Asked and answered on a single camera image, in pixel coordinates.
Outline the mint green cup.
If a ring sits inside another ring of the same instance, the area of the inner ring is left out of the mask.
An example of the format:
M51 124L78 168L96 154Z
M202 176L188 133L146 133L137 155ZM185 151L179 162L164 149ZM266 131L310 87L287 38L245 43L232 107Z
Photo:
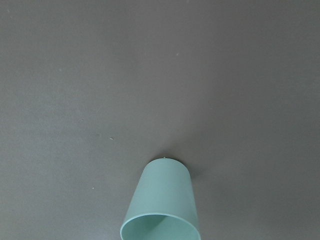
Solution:
M139 179L123 224L123 240L199 240L191 176L171 158L149 162Z

